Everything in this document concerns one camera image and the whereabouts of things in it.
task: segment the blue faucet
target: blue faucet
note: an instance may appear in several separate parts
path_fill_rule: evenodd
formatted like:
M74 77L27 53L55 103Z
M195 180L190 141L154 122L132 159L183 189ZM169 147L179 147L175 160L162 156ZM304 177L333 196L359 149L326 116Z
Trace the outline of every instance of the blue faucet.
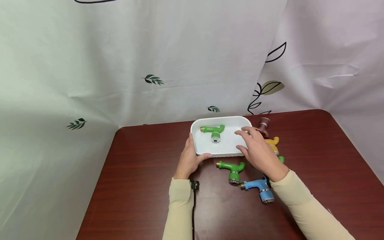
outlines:
M268 186L268 178L264 175L262 179L253 180L251 182L244 181L240 183L242 190L248 190L250 188L257 187L260 191L260 198L264 204L274 202L275 198L271 189Z

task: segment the white plastic tray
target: white plastic tray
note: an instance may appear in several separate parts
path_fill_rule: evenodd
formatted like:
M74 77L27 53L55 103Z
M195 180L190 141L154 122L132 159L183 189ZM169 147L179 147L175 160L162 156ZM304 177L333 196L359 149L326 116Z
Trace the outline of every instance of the white plastic tray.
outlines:
M200 127L219 127L225 125L225 129L220 133L220 142L211 142L210 132L201 132ZM234 157L244 156L236 145L245 145L244 139L235 134L235 131L241 130L242 127L252 127L251 122L242 116L231 116L221 118L202 118L194 121L191 126L195 150L198 155L203 153L211 153L213 157Z

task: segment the person's left hand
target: person's left hand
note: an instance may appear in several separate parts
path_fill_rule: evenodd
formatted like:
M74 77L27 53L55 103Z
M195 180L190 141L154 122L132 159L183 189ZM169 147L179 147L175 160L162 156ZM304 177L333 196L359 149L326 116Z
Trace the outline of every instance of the person's left hand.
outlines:
M185 147L181 153L179 164L177 165L176 173L173 178L188 179L189 175L196 171L199 163L211 157L212 154L210 153L204 153L200 156L196 156L192 133L189 133L189 138L185 142Z

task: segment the hand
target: hand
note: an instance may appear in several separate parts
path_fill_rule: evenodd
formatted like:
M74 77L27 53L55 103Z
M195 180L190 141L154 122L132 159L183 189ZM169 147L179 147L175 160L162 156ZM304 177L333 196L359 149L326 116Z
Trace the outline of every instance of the hand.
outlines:
M193 142L192 133L189 134L189 138L185 142L185 147L181 153L179 164L176 169L176 173L173 176L174 179L188 179L189 175L196 171L199 163L211 158L212 154L204 153L200 156L196 156L195 144Z
M237 145L236 148L244 154L252 166L262 171L273 182L283 179L289 169L280 162L261 133L253 127L242 127L241 129L242 131L236 131L235 134L242 136L248 149L241 145Z

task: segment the white backdrop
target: white backdrop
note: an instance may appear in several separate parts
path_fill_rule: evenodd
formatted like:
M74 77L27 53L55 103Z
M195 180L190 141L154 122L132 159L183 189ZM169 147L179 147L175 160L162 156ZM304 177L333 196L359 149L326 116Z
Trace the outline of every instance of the white backdrop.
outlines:
M277 86L254 92L248 106L253 114L330 112L382 182L383 16L380 0L289 0L258 80Z
M285 3L1 1L0 239L75 239L119 127L242 115Z
M383 180L384 3L285 3L0 2L0 239L75 239L122 126L320 108Z

